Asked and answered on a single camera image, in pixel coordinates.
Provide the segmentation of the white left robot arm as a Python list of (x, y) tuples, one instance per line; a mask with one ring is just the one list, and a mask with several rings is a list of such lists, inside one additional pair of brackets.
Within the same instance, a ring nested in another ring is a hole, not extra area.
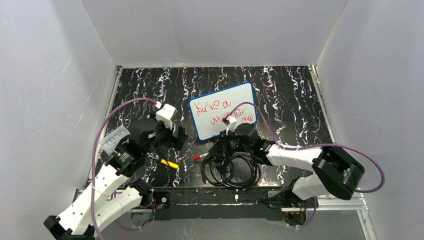
[(165, 146), (180, 151), (188, 136), (179, 124), (167, 127), (162, 120), (144, 118), (130, 128), (121, 125), (101, 142), (110, 156), (89, 186), (59, 215), (50, 215), (44, 226), (56, 240), (93, 240), (127, 211), (150, 207), (152, 187), (142, 179), (127, 185), (116, 197), (113, 193), (145, 164), (148, 155)]

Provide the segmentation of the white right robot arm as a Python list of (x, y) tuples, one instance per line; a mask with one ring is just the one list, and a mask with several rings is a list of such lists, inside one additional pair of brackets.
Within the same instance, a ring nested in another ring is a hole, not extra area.
[(273, 140), (261, 138), (249, 123), (240, 124), (234, 131), (223, 130), (208, 153), (217, 157), (246, 153), (260, 165), (287, 166), (312, 172), (308, 177), (296, 179), (287, 189), (299, 200), (320, 195), (350, 200), (365, 172), (365, 168), (339, 146), (306, 149), (288, 146), (284, 149)]

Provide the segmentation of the blue framed whiteboard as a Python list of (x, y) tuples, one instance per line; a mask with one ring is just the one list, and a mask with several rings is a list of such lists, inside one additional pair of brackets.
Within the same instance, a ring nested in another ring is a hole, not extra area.
[(254, 87), (251, 82), (240, 83), (190, 99), (188, 106), (199, 141), (207, 141), (226, 128), (223, 117), (231, 114), (237, 124), (254, 124), (258, 114), (254, 106)]

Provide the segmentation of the white red whiteboard marker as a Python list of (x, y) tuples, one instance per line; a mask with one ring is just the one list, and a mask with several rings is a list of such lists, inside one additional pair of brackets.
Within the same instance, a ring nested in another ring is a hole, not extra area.
[(204, 154), (201, 154), (201, 155), (198, 155), (198, 156), (195, 156), (194, 158), (193, 158), (193, 161), (198, 161), (198, 160), (201, 160), (202, 158), (205, 158), (205, 157), (207, 157), (207, 156), (209, 156), (210, 154), (209, 153), (204, 153)]

